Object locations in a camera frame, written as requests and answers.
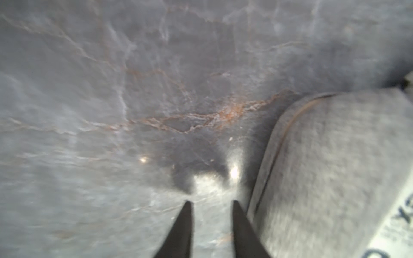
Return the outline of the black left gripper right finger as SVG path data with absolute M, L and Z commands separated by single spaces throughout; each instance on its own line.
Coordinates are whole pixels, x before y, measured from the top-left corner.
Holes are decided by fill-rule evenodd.
M 270 258 L 237 200 L 232 202 L 232 232 L 235 258 Z

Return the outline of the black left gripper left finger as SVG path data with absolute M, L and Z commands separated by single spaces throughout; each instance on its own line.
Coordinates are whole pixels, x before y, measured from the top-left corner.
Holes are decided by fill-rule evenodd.
M 190 258 L 193 238 L 193 204 L 186 201 L 155 258 Z

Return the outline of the beige case brown sunglasses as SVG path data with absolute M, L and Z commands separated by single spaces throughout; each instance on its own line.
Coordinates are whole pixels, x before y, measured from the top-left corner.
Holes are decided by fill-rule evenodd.
M 385 216 L 363 258 L 413 257 L 413 176 L 410 175 Z

